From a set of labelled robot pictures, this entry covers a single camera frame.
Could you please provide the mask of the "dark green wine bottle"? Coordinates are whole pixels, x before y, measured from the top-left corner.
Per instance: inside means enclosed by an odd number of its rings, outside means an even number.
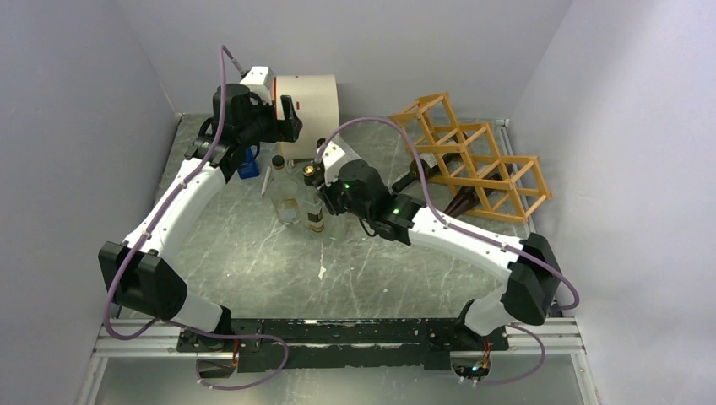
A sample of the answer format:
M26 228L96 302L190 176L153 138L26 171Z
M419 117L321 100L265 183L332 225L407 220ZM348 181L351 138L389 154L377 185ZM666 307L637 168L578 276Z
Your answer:
M426 179L429 179L433 176L436 176L437 174L441 173L440 167L438 164L431 165L429 162L427 162L424 159L419 159L420 166L422 167L424 177ZM398 180L396 180L392 185L391 189L394 193L400 193L405 188L410 186L415 181L420 180L420 170L418 168L418 163L416 161L413 161L410 164L409 171L400 177Z

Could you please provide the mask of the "blue rectangular box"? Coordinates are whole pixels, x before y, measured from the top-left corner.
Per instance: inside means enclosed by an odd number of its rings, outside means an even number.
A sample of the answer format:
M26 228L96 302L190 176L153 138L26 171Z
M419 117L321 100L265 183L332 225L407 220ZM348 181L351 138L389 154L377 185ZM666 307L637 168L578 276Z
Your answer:
M259 177L260 168L257 162L258 155L260 154L260 146L254 145L246 149L245 159L239 165L237 174L243 180Z

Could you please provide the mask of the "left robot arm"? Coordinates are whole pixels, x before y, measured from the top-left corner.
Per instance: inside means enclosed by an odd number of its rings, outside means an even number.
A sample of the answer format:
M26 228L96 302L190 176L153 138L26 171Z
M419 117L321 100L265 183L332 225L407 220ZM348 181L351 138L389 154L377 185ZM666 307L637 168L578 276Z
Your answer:
M270 101L243 84L222 84L214 94L214 115L187 149L180 170L141 224L121 243L106 242L99 251L107 297L103 324L111 336L111 306L119 305L191 329L214 351L234 337L231 312L189 292L171 266L173 256L199 214L261 143L299 138L303 123L289 95Z

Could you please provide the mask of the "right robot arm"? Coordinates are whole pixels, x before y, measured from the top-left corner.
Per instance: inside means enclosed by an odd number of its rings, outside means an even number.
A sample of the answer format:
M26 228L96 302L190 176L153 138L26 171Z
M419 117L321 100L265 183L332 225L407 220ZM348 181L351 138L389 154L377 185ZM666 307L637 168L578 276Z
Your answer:
M449 254L501 282L462 309L455 336L463 348L478 348L488 334L513 321L544 324L561 283L561 270L544 236L500 235L434 212L418 198L390 192L362 159L344 164L333 179L322 164L314 163L305 168L304 181L331 214L352 213L384 240Z

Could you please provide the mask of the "large clear glass bottle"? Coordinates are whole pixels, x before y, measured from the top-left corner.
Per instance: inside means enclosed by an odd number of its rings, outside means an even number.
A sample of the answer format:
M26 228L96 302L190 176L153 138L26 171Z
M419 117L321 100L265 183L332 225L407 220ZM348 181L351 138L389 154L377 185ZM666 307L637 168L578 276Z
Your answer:
M267 187L274 212L280 223L294 225L301 222L301 189L296 169L280 154L271 160L272 170Z

